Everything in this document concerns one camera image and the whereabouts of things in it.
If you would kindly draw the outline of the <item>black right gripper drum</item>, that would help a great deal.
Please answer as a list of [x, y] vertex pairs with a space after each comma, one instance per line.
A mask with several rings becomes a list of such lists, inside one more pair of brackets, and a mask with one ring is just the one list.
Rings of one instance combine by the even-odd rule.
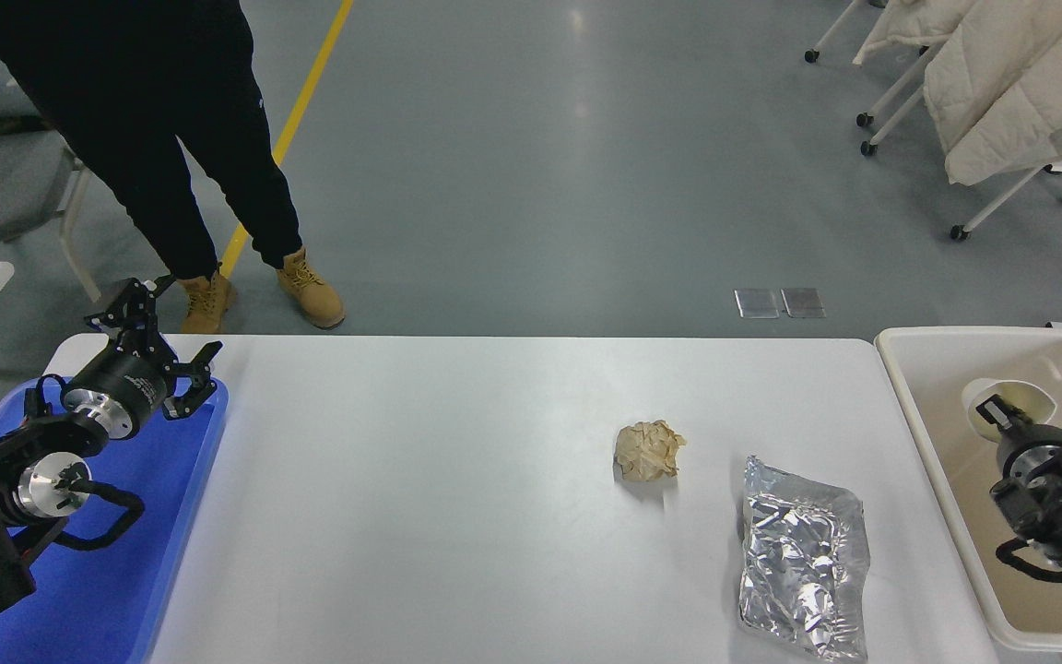
[[1020, 454], [1033, 448], [1057, 448], [1056, 426], [1030, 421], [1012, 420], [1008, 426], [997, 427], [1000, 442], [997, 447], [998, 463], [1014, 463]]

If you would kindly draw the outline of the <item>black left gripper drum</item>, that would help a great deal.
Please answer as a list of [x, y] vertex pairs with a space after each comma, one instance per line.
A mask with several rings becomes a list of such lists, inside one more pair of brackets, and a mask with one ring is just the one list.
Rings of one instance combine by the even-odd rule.
[[109, 346], [73, 377], [73, 411], [104, 425], [144, 425], [172, 387], [159, 362]]

